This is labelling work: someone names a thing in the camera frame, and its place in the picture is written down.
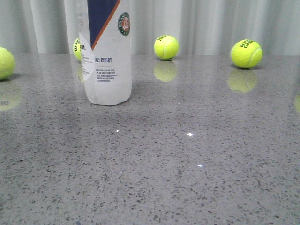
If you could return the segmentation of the tennis ball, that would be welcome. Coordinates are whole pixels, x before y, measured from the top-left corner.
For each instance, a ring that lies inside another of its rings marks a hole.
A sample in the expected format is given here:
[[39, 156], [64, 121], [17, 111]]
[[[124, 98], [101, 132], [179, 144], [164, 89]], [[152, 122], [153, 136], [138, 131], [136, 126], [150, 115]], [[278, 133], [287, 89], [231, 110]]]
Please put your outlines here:
[[154, 52], [162, 60], [175, 57], [179, 50], [177, 39], [170, 35], [162, 35], [154, 42]]
[[73, 43], [73, 55], [76, 57], [78, 61], [81, 61], [81, 46], [80, 46], [80, 40], [77, 38]]
[[239, 68], [252, 68], [263, 58], [263, 51], [258, 42], [244, 39], [231, 49], [231, 60]]
[[15, 59], [12, 53], [0, 47], [0, 79], [8, 79], [14, 72]]

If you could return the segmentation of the far left tennis ball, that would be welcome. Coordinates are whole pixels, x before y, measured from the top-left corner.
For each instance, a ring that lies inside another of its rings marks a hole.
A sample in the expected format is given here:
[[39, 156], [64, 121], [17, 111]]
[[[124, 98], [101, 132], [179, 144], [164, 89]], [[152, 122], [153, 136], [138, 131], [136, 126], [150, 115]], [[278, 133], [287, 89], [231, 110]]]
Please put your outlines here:
[[12, 53], [0, 47], [0, 79], [8, 79], [14, 72], [15, 59]]

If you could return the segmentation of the right tennis ball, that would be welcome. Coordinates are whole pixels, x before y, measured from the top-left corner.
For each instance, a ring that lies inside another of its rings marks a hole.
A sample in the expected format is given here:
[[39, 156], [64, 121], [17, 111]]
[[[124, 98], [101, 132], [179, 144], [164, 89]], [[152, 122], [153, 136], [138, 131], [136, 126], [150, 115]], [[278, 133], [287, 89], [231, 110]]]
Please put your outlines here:
[[231, 49], [231, 60], [239, 68], [252, 68], [263, 58], [263, 51], [258, 42], [244, 39]]

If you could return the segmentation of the white blue tennis ball can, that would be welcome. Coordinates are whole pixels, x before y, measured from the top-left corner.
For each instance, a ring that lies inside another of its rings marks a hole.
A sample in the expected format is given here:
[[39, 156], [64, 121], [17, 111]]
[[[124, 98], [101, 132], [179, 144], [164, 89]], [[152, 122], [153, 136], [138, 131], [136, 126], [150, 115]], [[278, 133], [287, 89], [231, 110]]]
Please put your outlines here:
[[117, 105], [132, 89], [128, 0], [78, 0], [84, 87], [96, 105]]

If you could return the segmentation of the grey pleated curtain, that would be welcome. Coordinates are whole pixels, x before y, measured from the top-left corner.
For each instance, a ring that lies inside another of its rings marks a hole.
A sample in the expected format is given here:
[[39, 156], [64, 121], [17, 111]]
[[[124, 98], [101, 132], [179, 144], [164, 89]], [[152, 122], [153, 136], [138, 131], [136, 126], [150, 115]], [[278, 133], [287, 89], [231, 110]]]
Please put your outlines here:
[[[72, 53], [78, 38], [74, 0], [3, 0], [0, 45], [14, 53]], [[300, 53], [297, 0], [132, 0], [133, 54], [153, 53], [154, 40], [172, 35], [181, 55], [228, 55], [243, 39], [266, 55]]]

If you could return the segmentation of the centre tennis ball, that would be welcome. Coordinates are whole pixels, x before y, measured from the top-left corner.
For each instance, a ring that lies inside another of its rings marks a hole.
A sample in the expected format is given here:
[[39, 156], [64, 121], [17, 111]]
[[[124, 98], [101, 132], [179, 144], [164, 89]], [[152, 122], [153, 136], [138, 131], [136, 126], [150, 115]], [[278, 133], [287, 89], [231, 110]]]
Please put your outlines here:
[[170, 35], [162, 35], [154, 42], [154, 52], [162, 60], [175, 57], [179, 50], [177, 39]]

